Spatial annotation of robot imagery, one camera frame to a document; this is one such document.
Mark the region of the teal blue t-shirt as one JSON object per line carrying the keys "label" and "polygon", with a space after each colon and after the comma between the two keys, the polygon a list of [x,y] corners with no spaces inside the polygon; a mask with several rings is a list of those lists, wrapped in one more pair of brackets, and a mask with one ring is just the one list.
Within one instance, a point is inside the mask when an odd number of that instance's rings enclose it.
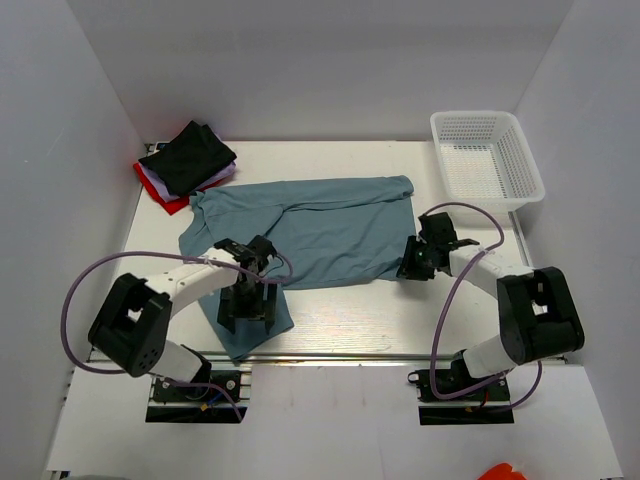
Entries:
{"label": "teal blue t-shirt", "polygon": [[210,189],[192,196],[193,220],[179,238],[184,256],[200,256],[225,238],[267,238],[288,258],[292,279],[277,290],[271,330],[240,320],[235,332],[217,321],[220,295],[199,305],[226,353],[245,357],[293,328],[284,292],[393,281],[415,233],[414,187],[405,176],[279,181]]}

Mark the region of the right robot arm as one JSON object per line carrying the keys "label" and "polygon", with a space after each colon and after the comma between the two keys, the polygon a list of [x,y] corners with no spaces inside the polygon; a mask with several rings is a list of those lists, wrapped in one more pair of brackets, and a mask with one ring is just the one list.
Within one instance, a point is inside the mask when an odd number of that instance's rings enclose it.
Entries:
{"label": "right robot arm", "polygon": [[520,365],[578,351],[585,333],[567,280],[556,267],[514,264],[472,239],[458,237],[448,213],[425,213],[421,230],[407,239],[397,277],[428,281],[438,272],[454,279],[441,311],[432,355],[437,355],[453,296],[466,281],[497,301],[499,334],[458,352],[450,367],[429,381],[438,399],[457,393],[472,399],[490,379]]}

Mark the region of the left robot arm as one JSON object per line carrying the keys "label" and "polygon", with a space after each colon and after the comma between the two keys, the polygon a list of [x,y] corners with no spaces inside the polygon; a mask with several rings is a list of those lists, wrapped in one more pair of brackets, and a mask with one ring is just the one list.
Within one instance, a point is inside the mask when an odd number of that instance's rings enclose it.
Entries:
{"label": "left robot arm", "polygon": [[188,398],[202,398],[211,387],[211,366],[196,351],[167,339],[171,319],[216,294],[217,322],[224,330],[235,334],[237,323],[248,321],[261,323],[269,334],[276,324],[279,281],[265,271],[277,256],[262,236],[247,245],[223,239],[173,270],[147,278],[124,274],[109,291],[88,340],[130,376],[165,377]]}

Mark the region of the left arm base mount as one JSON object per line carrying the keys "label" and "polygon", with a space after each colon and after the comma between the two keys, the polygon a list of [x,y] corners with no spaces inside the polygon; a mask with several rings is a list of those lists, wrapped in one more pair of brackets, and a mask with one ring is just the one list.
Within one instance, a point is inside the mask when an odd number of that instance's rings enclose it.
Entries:
{"label": "left arm base mount", "polygon": [[251,395],[248,369],[214,367],[212,387],[178,387],[154,378],[147,402],[145,421],[151,424],[240,424]]}

